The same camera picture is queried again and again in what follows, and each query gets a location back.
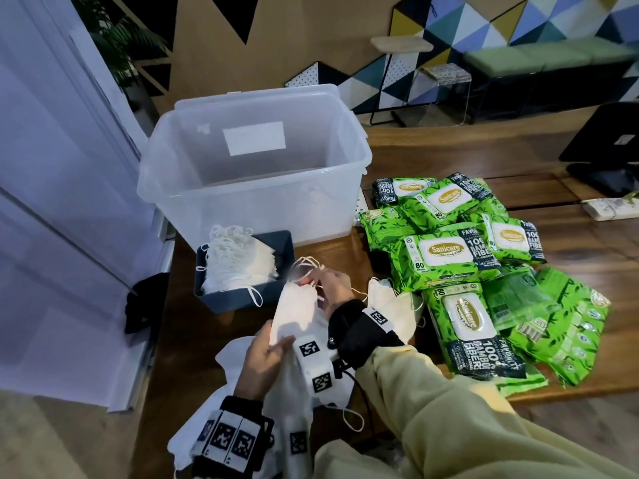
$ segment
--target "hand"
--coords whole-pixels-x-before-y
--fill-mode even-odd
[[[351,278],[343,272],[333,269],[315,269],[308,277],[302,279],[301,284],[308,284],[314,280],[319,282],[324,290],[324,314],[328,320],[335,309],[355,299],[351,290]]]
[[[246,352],[244,366],[235,386],[235,392],[233,392],[236,397],[264,401],[268,390],[275,383],[282,358],[291,348],[295,337],[283,338],[279,343],[269,346],[272,325],[273,320],[269,319],[264,323],[258,335],[253,338],[253,342]]]

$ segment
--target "black monitor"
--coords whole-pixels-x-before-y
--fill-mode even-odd
[[[560,161],[579,161],[567,171],[609,197],[639,190],[639,103],[597,108],[563,150]]]

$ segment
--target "yellow sleeve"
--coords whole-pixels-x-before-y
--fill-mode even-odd
[[[412,346],[377,348],[356,378],[424,477],[471,469],[509,476],[511,467],[555,477],[638,477],[520,418],[490,383],[445,378]]]

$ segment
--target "dark blue bin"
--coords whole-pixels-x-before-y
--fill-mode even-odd
[[[269,232],[267,234],[253,235],[257,240],[264,242],[270,248],[275,249],[276,268],[279,277],[273,282],[255,285],[264,299],[264,303],[273,303],[279,300],[282,289],[286,283],[286,275],[295,262],[295,250],[293,249],[293,239],[291,232],[283,230]],[[196,269],[206,268],[206,247],[207,244],[197,249]],[[254,306],[251,295],[247,289],[224,290],[221,292],[202,293],[202,284],[206,279],[206,271],[196,270],[196,281],[193,292],[196,297],[208,306],[215,313],[234,311]]]

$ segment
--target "green bench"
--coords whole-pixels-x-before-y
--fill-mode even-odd
[[[496,82],[505,88],[507,95],[502,99],[515,116],[526,104],[536,107],[535,112],[603,103],[599,99],[609,96],[637,54],[624,45],[587,37],[485,48],[467,52],[463,58],[473,74],[474,96],[479,98],[473,121]]]

